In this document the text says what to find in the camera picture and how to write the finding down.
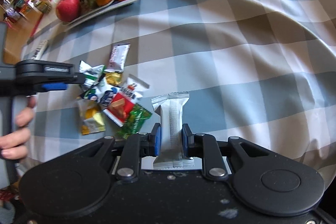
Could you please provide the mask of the person's left hand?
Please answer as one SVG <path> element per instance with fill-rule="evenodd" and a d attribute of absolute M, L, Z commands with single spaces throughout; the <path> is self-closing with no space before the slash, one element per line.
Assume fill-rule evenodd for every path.
<path fill-rule="evenodd" d="M 27 156 L 28 149 L 25 143 L 31 136 L 28 125 L 34 118 L 36 102 L 35 96 L 29 97 L 27 106 L 15 118 L 17 131 L 1 136 L 1 154 L 4 159 L 21 160 Z"/>

